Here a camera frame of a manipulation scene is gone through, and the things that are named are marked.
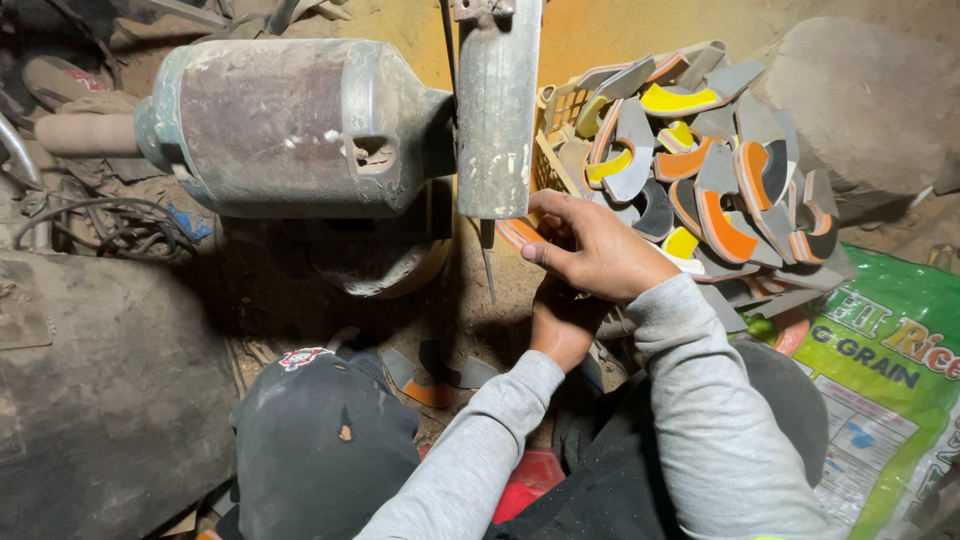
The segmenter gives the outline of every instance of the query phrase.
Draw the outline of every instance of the blue plastic scrap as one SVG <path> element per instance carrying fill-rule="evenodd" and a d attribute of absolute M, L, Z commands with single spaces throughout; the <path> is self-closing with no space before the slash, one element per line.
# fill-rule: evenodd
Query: blue plastic scrap
<path fill-rule="evenodd" d="M 188 233 L 195 240 L 199 240 L 205 236 L 208 236 L 210 233 L 213 233 L 213 229 L 210 229 L 202 218 L 197 220 L 196 224 L 190 223 L 190 212 L 181 212 L 177 210 L 177 207 L 173 203 L 167 203 L 167 209 L 170 210 L 170 213 L 174 214 L 177 217 L 177 221 L 186 229 Z"/>

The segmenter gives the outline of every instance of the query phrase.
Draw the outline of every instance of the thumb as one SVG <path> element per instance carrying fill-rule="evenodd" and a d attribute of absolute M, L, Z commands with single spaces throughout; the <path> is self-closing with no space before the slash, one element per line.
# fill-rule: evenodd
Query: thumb
<path fill-rule="evenodd" d="M 520 250 L 520 256 L 541 266 L 567 281 L 567 272 L 573 264 L 574 255 L 549 242 L 528 242 Z"/>

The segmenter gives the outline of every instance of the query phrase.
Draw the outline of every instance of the person's left hand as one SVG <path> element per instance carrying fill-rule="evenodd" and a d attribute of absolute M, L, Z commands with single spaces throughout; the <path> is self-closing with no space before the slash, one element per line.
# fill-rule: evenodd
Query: person's left hand
<path fill-rule="evenodd" d="M 577 299 L 578 291 L 547 274 L 534 296 L 530 349 L 550 356 L 569 373 L 584 359 L 611 302 L 596 297 Z"/>

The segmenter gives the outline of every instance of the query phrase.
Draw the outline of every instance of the yellow foam piece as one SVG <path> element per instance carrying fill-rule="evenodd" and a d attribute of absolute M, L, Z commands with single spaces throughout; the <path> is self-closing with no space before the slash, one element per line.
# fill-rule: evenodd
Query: yellow foam piece
<path fill-rule="evenodd" d="M 622 171 L 627 168 L 627 165 L 633 160 L 634 154 L 630 151 L 630 148 L 624 148 L 623 153 L 612 160 L 607 160 L 602 163 L 588 163 L 587 182 L 593 189 L 603 189 L 601 181 L 603 181 L 605 176 L 610 176 L 611 174 Z"/>
<path fill-rule="evenodd" d="M 719 105 L 723 100 L 713 90 L 704 88 L 695 94 L 680 95 L 654 83 L 640 98 L 640 104 L 653 116 L 683 116 Z"/>
<path fill-rule="evenodd" d="M 577 115 L 577 136 L 590 138 L 600 131 L 600 110 L 610 102 L 604 96 L 593 96 Z"/>
<path fill-rule="evenodd" d="M 697 248 L 700 239 L 693 235 L 686 227 L 678 227 L 663 240 L 661 248 L 666 253 L 676 257 L 693 258 L 693 250 Z"/>
<path fill-rule="evenodd" d="M 693 134 L 686 122 L 677 120 L 657 134 L 657 140 L 671 154 L 686 154 L 693 148 Z"/>

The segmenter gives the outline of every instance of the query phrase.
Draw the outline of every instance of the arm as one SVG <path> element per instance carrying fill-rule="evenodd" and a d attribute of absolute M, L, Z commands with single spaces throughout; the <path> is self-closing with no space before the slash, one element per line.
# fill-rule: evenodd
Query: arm
<path fill-rule="evenodd" d="M 530 206 L 546 213 L 538 231 L 551 242 L 526 244 L 524 258 L 577 289 L 630 303 L 653 381 L 660 462 L 690 536 L 834 537 L 800 456 L 693 280 L 608 209 L 549 189 Z M 574 249 L 557 236 L 575 237 Z"/>
<path fill-rule="evenodd" d="M 660 464 L 684 530 L 696 539 L 830 538 L 800 455 L 693 280 L 663 282 L 627 313 L 647 358 Z"/>
<path fill-rule="evenodd" d="M 481 538 L 564 372 L 527 351 L 484 384 L 357 539 Z"/>
<path fill-rule="evenodd" d="M 587 353 L 610 304 L 577 299 L 543 280 L 533 305 L 530 351 L 484 384 L 358 539 L 481 538 L 550 396 Z"/>

